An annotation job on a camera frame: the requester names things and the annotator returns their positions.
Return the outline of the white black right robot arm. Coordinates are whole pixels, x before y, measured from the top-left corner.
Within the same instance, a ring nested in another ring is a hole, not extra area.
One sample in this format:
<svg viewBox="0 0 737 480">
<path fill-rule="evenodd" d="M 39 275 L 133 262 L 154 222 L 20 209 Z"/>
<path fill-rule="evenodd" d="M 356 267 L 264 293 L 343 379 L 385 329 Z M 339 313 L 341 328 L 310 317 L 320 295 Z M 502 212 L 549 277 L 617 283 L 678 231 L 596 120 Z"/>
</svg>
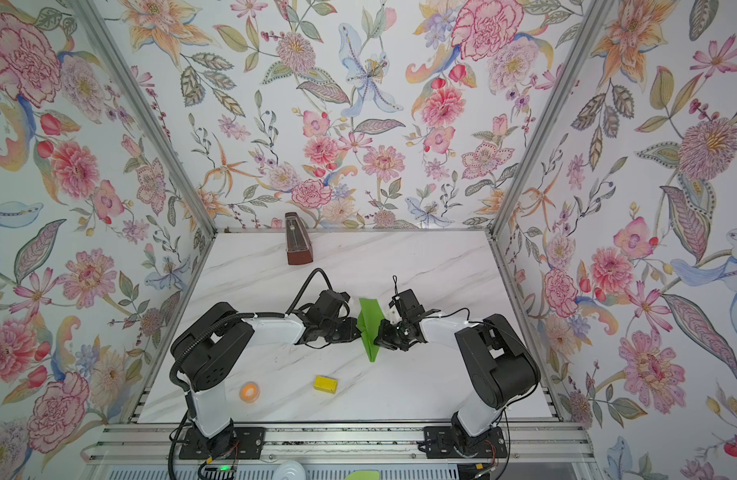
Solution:
<svg viewBox="0 0 737 480">
<path fill-rule="evenodd" d="M 432 343 L 460 353 L 473 392 L 451 418 L 457 442 L 484 440 L 506 408 L 538 388 L 539 367 L 503 315 L 473 320 L 466 307 L 427 310 L 410 289 L 394 294 L 389 309 L 390 318 L 379 320 L 364 344 L 406 352 Z"/>
</svg>

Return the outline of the green square paper sheet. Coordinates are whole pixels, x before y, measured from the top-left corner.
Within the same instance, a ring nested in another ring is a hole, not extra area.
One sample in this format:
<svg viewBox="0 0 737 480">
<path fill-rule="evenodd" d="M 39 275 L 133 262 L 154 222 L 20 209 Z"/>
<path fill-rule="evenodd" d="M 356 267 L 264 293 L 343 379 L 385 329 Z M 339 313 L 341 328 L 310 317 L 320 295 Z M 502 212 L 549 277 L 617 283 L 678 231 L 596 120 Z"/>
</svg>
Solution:
<svg viewBox="0 0 737 480">
<path fill-rule="evenodd" d="M 368 360 L 371 363 L 376 360 L 379 351 L 379 346 L 375 344 L 375 340 L 378 336 L 381 322 L 384 319 L 385 316 L 377 300 L 360 298 L 358 330 L 360 330 L 362 345 L 364 346 Z"/>
</svg>

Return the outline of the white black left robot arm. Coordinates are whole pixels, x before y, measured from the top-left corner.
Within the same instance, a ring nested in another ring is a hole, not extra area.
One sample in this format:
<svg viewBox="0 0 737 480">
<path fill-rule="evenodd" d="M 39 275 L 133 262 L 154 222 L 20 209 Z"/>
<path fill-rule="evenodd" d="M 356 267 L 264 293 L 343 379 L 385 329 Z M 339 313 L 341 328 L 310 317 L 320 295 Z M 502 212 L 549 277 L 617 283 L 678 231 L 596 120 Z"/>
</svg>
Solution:
<svg viewBox="0 0 737 480">
<path fill-rule="evenodd" d="M 358 339 L 358 320 L 350 315 L 346 292 L 324 290 L 316 302 L 286 313 L 242 313 L 220 302 L 174 340 L 168 377 L 184 392 L 188 420 L 204 439 L 214 440 L 232 427 L 224 380 L 246 349 L 306 346 L 318 340 L 330 346 Z"/>
</svg>

